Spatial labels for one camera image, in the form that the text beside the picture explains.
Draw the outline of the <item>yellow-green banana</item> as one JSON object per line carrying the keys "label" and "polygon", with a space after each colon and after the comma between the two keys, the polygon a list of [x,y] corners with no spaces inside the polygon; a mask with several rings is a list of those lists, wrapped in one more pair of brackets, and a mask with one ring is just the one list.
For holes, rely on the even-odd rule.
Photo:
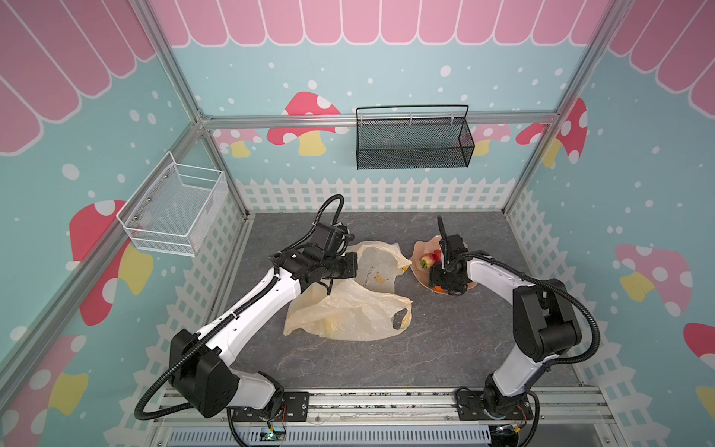
{"label": "yellow-green banana", "polygon": [[331,340],[350,340],[351,318],[345,314],[327,316],[322,320],[323,337]]}

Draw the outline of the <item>translucent cream plastic bag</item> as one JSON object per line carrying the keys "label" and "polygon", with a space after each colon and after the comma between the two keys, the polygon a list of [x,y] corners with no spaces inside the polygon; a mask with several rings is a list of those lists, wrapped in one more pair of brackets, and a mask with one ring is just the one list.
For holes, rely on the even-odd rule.
{"label": "translucent cream plastic bag", "polygon": [[413,302],[395,294],[396,278],[411,266],[400,245],[363,241],[347,251],[357,253],[357,277],[337,279],[330,294],[321,286],[310,286],[290,303],[284,335],[303,330],[324,338],[322,320],[336,314],[351,318],[351,342],[387,339],[410,327]]}

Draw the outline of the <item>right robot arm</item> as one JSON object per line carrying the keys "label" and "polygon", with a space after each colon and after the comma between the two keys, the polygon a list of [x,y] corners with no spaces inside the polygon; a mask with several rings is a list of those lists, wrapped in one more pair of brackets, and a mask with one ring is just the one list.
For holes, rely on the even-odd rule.
{"label": "right robot arm", "polygon": [[581,342],[575,308],[556,279],[531,279],[485,253],[465,249],[448,254],[432,251],[420,259],[420,266],[429,270],[429,285],[436,290],[461,295],[477,283],[511,305],[515,346],[488,375],[480,394],[480,407],[491,419],[504,419],[522,409],[527,393],[550,368],[549,362]]}

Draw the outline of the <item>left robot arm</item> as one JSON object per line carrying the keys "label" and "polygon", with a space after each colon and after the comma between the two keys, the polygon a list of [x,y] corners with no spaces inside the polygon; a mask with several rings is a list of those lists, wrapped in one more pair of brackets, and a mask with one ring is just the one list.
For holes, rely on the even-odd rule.
{"label": "left robot arm", "polygon": [[347,250],[353,239],[342,223],[316,223],[309,241],[272,255],[267,274],[220,318],[197,333],[175,335],[172,363],[191,350],[196,353],[171,375],[169,384],[206,418],[226,408],[251,408],[272,417],[283,387],[264,372],[242,372],[234,363],[264,324],[311,285],[329,289],[335,279],[357,275],[358,256]]}

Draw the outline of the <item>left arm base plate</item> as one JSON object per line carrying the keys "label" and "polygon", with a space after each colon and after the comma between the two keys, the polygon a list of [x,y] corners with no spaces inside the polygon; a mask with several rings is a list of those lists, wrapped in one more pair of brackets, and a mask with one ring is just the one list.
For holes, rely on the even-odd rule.
{"label": "left arm base plate", "polygon": [[309,403],[310,394],[308,392],[284,391],[277,393],[264,409],[256,410],[251,407],[233,408],[231,419],[238,423],[306,422]]}

